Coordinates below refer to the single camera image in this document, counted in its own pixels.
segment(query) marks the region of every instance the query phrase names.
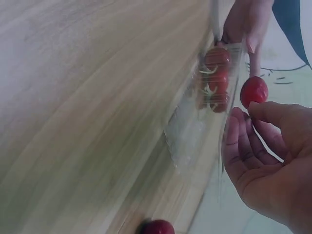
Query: plastic container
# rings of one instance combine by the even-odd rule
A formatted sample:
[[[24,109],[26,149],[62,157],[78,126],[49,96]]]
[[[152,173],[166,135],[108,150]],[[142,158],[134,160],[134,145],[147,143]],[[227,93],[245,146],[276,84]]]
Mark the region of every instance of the plastic container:
[[[244,56],[242,43],[211,47],[199,55],[187,89],[164,130],[172,160],[180,172],[192,170],[213,115],[222,118],[219,131],[222,139],[238,77],[241,71],[246,71]]]

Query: hand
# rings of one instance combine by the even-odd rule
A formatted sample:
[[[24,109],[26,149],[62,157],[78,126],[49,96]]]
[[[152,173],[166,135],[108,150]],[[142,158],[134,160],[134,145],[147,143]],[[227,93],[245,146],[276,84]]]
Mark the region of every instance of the hand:
[[[273,3],[274,0],[236,0],[224,24],[224,42],[242,42],[246,35],[250,77],[260,75],[261,44],[268,29]]]
[[[232,183],[251,209],[295,233],[312,233],[312,109],[252,102],[248,112],[251,118],[235,107],[228,119],[223,157]]]

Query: blue fabric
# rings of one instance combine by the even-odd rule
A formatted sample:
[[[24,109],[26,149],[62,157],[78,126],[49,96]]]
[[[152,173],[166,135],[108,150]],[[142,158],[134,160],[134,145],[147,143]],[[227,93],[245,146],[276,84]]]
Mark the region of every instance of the blue fabric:
[[[275,0],[272,10],[296,54],[310,66],[301,34],[300,0]]]

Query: tomato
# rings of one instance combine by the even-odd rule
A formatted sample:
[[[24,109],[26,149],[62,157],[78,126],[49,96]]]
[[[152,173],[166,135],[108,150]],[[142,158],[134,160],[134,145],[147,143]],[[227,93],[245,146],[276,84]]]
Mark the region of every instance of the tomato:
[[[142,231],[142,234],[175,234],[175,230],[171,223],[162,219],[147,223]]]
[[[215,113],[222,113],[226,111],[229,103],[228,93],[214,94],[210,97],[210,108]]]
[[[214,47],[209,50],[205,56],[205,64],[209,70],[214,70],[217,66],[217,70],[228,71],[231,65],[231,54],[223,47]]]
[[[263,103],[268,99],[269,90],[261,77],[250,77],[240,91],[240,101],[248,109],[251,101]]]
[[[217,70],[207,79],[209,89],[215,94],[225,93],[229,86],[229,72],[225,70]]]

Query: wooden table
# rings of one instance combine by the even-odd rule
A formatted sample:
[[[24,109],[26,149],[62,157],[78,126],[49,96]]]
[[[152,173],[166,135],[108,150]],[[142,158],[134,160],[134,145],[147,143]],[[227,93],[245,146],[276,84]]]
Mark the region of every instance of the wooden table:
[[[0,233],[187,232],[218,139],[185,178],[163,128],[212,42],[209,2],[0,3]]]

